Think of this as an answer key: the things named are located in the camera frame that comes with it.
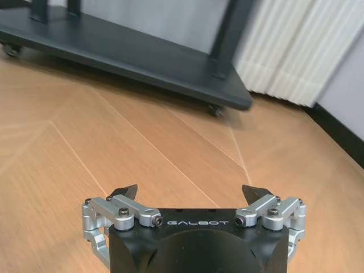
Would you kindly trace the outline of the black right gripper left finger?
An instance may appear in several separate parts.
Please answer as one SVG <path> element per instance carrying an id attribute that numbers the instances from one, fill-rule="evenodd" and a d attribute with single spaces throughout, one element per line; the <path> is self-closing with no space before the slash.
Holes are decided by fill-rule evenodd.
<path id="1" fill-rule="evenodd" d="M 109 228 L 131 230 L 135 222 L 147 228 L 162 225 L 159 209 L 146 207 L 135 201 L 136 184 L 115 189 L 105 198 L 87 198 L 82 204 L 82 235 L 90 242 L 94 255 L 110 268 L 110 251 L 106 243 Z"/>

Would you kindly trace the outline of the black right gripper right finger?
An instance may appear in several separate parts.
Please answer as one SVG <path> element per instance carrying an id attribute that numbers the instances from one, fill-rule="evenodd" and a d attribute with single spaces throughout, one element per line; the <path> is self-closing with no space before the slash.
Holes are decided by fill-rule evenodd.
<path id="1" fill-rule="evenodd" d="M 282 200 L 268 189 L 243 185 L 242 192 L 248 203 L 235 211 L 235 224 L 239 228 L 256 226 L 258 220 L 270 231 L 288 229 L 288 257 L 290 261 L 296 252 L 297 243 L 305 237 L 306 205 L 302 199 L 289 197 Z"/>

